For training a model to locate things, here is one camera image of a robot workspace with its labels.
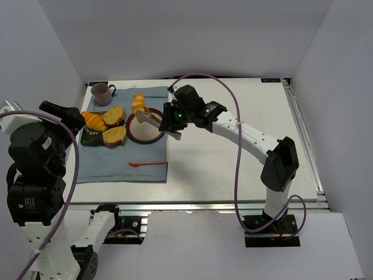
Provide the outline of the metal tongs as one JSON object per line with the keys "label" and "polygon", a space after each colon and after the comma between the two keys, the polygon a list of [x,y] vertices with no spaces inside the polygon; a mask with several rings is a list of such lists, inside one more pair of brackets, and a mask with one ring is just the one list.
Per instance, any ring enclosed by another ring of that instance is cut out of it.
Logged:
{"label": "metal tongs", "polygon": [[[158,119],[152,112],[142,111],[142,110],[137,110],[134,113],[135,117],[140,123],[146,122],[149,123],[150,125],[156,127],[157,129],[160,128],[161,120]],[[180,141],[181,140],[181,133],[180,132],[170,132],[166,131],[165,134],[168,134],[169,136],[173,137],[174,139]]]}

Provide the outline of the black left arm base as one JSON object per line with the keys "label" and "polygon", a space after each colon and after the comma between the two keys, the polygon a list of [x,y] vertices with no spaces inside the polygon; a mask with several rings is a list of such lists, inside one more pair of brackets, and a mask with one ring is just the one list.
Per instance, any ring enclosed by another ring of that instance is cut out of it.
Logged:
{"label": "black left arm base", "polygon": [[90,211],[90,222],[94,215],[101,211],[112,212],[114,214],[115,224],[107,233],[104,244],[142,244],[141,221],[140,216],[122,216],[119,212],[119,206],[115,204],[99,205],[96,209]]}

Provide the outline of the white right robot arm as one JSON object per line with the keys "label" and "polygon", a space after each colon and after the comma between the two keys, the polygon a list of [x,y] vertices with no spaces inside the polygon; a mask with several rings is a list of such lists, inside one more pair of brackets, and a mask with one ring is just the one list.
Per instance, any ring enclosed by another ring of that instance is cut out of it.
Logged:
{"label": "white right robot arm", "polygon": [[290,185],[299,168],[295,142],[287,136],[277,139],[258,131],[216,101],[204,102],[191,85],[178,89],[169,86],[167,90],[173,99],[163,106],[159,131],[179,141],[180,132],[193,124],[237,144],[240,152],[249,152],[263,166],[260,175],[266,187],[263,220],[281,222],[287,213]]}

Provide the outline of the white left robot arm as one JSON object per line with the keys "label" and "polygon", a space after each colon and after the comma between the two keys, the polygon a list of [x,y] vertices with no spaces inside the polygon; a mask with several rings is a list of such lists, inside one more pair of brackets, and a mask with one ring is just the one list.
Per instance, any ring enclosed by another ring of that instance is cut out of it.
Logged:
{"label": "white left robot arm", "polygon": [[70,244],[64,217],[66,150],[77,146],[85,119],[76,107],[44,101],[37,113],[8,101],[1,104],[1,131],[9,135],[13,164],[6,176],[7,205],[29,241],[39,279],[93,279],[98,250],[118,222],[119,208],[104,204],[92,210],[84,234]]}

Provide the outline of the orange striped bread roll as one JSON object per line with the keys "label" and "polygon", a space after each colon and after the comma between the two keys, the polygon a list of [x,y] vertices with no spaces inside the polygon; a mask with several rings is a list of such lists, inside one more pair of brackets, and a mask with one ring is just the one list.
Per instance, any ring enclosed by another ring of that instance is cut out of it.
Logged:
{"label": "orange striped bread roll", "polygon": [[131,105],[131,110],[134,115],[137,115],[138,112],[145,113],[145,97],[144,95],[138,93]]}

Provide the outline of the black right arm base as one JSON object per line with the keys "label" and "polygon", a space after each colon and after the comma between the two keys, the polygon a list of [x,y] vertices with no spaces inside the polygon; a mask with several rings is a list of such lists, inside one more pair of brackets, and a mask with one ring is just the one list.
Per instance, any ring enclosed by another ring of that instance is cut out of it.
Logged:
{"label": "black right arm base", "polygon": [[300,247],[300,238],[294,215],[286,215],[258,233],[244,233],[246,248]]}

